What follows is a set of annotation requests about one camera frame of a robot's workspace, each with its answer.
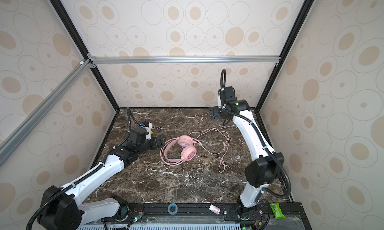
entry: green snack package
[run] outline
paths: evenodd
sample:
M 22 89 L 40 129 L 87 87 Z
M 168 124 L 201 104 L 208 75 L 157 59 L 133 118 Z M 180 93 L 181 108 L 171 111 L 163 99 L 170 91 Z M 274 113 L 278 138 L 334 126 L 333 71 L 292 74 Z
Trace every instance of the green snack package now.
M 276 219 L 286 219 L 286 217 L 281 212 L 281 209 L 280 209 L 278 203 L 274 203 L 274 204 L 270 204 L 270 205 L 271 205 L 273 214 L 275 215 Z

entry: headphone ear cup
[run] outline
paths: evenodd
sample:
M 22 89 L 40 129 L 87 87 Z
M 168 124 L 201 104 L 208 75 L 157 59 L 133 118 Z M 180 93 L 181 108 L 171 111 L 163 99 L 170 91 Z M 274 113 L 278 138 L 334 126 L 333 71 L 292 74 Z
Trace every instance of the headphone ear cup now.
M 188 162 L 189 160 L 192 160 L 196 156 L 196 148 L 193 145 L 189 145 L 186 148 L 183 149 L 181 152 L 181 160 L 183 162 Z
M 177 139 L 177 143 L 182 147 L 186 147 L 192 145 L 194 141 L 193 138 L 191 138 L 190 136 L 182 135 Z

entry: roll of tape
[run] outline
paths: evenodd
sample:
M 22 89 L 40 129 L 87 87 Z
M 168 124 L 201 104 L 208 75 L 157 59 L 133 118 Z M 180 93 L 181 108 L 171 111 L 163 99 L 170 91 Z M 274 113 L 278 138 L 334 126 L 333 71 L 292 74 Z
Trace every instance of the roll of tape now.
M 170 204 L 169 206 L 168 206 L 168 212 L 169 212 L 169 214 L 170 215 L 175 215 L 176 213 L 177 213 L 177 205 L 176 204 Z

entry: brown marble surface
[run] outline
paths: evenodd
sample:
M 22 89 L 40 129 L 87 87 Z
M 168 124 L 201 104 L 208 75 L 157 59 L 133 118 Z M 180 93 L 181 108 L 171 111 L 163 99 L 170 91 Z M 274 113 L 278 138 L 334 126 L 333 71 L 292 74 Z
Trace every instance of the brown marble surface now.
M 152 123 L 153 136 L 166 135 L 167 139 L 192 131 L 219 128 L 227 131 L 231 137 L 229 150 L 224 161 L 231 169 L 219 173 L 218 161 L 213 158 L 195 157 L 178 166 L 168 166 L 160 159 L 160 150 L 151 150 L 139 154 L 139 159 L 129 167 L 108 179 L 89 195 L 86 202 L 103 200 L 118 195 L 129 203 L 228 203 L 236 202 L 242 193 L 246 179 L 245 167 L 251 157 L 245 140 L 238 128 L 229 122 L 224 128 L 222 120 L 209 120 L 208 109 L 132 109 L 138 122 L 147 120 Z M 121 110 L 117 121 L 104 146 L 100 159 L 127 134 L 127 112 Z M 217 132 L 210 132 L 199 138 L 211 152 L 220 152 L 225 140 Z M 170 158 L 180 157 L 182 148 L 175 145 L 169 152 Z M 197 147 L 197 154 L 207 153 Z M 281 194 L 280 181 L 270 186 Z M 270 202 L 282 202 L 265 193 L 262 198 Z

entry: patterned wallpaper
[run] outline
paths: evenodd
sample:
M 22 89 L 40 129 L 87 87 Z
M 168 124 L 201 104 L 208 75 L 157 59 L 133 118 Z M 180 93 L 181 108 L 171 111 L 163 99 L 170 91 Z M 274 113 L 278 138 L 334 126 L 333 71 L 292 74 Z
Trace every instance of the patterned wallpaper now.
M 314 230 L 384 226 L 384 0 L 316 0 L 262 118 Z
M 120 107 L 217 106 L 220 73 L 238 99 L 255 107 L 274 63 L 99 64 Z
M 46 0 L 0 0 L 0 16 L 1 143 L 82 57 Z
M 304 0 L 63 0 L 94 56 L 279 55 Z
M 25 229 L 48 187 L 88 170 L 113 115 L 87 70 L 0 167 L 0 229 Z

